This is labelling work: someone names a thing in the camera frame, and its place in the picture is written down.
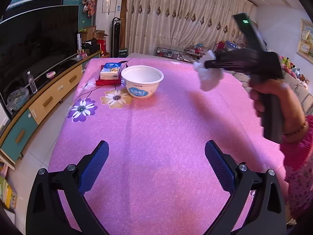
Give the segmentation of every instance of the stack of tissue packs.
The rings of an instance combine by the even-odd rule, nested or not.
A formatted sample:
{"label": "stack of tissue packs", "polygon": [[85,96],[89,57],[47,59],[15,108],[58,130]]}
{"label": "stack of tissue packs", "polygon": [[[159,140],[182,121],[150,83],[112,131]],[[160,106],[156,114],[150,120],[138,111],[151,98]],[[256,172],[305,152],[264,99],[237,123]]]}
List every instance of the stack of tissue packs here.
{"label": "stack of tissue packs", "polygon": [[116,80],[119,77],[119,72],[121,69],[121,63],[116,62],[107,62],[101,72],[100,79],[101,80]]}

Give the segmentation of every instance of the tiled floor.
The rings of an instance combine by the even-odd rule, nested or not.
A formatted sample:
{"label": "tiled floor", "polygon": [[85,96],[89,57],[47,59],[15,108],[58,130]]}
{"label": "tiled floor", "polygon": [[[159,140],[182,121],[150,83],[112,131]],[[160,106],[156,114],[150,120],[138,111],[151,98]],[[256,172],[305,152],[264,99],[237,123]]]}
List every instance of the tiled floor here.
{"label": "tiled floor", "polygon": [[10,170],[8,173],[8,182],[18,194],[15,225],[23,234],[25,234],[26,210],[32,184],[40,168],[48,169],[55,142],[74,93],[75,89],[70,91],[63,98],[63,103],[58,103],[40,123],[23,149],[23,160],[18,160],[15,171]]}

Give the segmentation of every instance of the water bottle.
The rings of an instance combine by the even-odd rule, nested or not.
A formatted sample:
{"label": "water bottle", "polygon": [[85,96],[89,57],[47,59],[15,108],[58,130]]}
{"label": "water bottle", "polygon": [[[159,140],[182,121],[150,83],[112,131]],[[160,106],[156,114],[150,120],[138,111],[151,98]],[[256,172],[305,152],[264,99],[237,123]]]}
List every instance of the water bottle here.
{"label": "water bottle", "polygon": [[38,90],[37,90],[34,78],[30,74],[30,71],[27,72],[27,75],[28,75],[28,82],[29,82],[30,89],[32,90],[32,93],[35,94],[35,93],[37,93]]}

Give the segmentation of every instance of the pink sleeve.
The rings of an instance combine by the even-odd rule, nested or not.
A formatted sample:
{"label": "pink sleeve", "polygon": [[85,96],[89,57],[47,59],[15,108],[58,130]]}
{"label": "pink sleeve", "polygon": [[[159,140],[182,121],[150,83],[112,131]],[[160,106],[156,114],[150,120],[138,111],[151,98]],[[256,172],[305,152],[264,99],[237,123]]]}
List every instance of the pink sleeve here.
{"label": "pink sleeve", "polygon": [[285,181],[289,183],[288,201],[294,219],[305,212],[313,198],[313,116],[308,116],[307,120],[309,130],[301,141],[281,144],[281,152],[285,155]]}

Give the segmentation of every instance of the silver screw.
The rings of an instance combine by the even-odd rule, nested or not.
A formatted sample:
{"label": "silver screw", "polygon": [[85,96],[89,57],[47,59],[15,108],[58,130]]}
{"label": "silver screw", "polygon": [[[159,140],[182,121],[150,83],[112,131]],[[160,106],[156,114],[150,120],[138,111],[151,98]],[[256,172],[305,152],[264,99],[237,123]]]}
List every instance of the silver screw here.
{"label": "silver screw", "polygon": [[67,166],[68,171],[73,171],[73,170],[75,170],[75,168],[76,168],[75,164],[70,164],[69,166]]}
{"label": "silver screw", "polygon": [[246,171],[248,168],[247,168],[247,166],[245,166],[244,164],[240,164],[240,165],[239,165],[239,169],[240,169],[241,171]]}
{"label": "silver screw", "polygon": [[274,176],[274,175],[275,175],[275,171],[273,171],[272,169],[269,169],[268,172],[269,172],[269,174],[270,174],[271,176]]}
{"label": "silver screw", "polygon": [[40,170],[38,171],[38,174],[39,174],[39,175],[42,175],[42,174],[44,174],[45,172],[46,172],[46,169],[42,168],[42,169],[40,169]]}

